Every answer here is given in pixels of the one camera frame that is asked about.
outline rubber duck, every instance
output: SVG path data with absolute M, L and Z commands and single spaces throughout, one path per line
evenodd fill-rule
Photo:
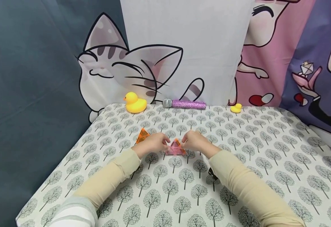
M 147 107 L 147 101 L 138 96 L 134 92 L 129 92 L 123 100 L 126 102 L 125 108 L 131 113 L 140 113 Z
M 237 103 L 233 107 L 230 107 L 231 112 L 233 113 L 240 113 L 241 112 L 242 105 L 240 103 Z

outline purple glitter microphone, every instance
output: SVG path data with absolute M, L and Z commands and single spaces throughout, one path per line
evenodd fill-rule
M 200 110 L 206 109 L 205 102 L 192 102 L 192 101 L 183 101 L 183 100 L 171 100 L 166 98 L 163 100 L 163 107 L 164 108 L 196 108 Z

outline small rubber duck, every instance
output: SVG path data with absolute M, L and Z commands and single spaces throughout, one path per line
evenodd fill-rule
M 131 113 L 140 113 L 147 107 L 147 101 L 145 99 L 138 98 L 134 92 L 127 93 L 123 100 L 126 102 L 126 110 Z
M 240 103 L 237 103 L 233 107 L 230 107 L 231 112 L 233 113 L 240 113 L 241 112 L 242 105 Z

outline black object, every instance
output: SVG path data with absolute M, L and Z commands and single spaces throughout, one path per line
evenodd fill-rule
M 211 168 L 208 170 L 208 174 L 209 174 L 211 177 L 213 177 L 213 179 L 215 179 L 215 180 L 218 179 L 218 177 L 216 177 L 216 175 L 213 173 L 213 171 L 212 171 Z

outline hand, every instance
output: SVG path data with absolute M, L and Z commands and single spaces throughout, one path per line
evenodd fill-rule
M 132 149 L 141 159 L 144 155 L 153 151 L 167 150 L 167 143 L 170 143 L 170 139 L 163 133 L 158 132 L 151 134 L 144 141 L 141 141 Z
M 304 93 L 308 96 L 312 96 L 313 98 L 317 98 L 319 96 L 315 91 L 310 90 L 306 87 L 302 87 L 302 86 L 298 85 L 298 88 L 299 88 L 299 90 L 301 90 L 302 93 Z
M 218 153 L 221 149 L 211 144 L 206 137 L 196 131 L 188 131 L 182 139 L 182 148 L 200 151 L 208 159 Z

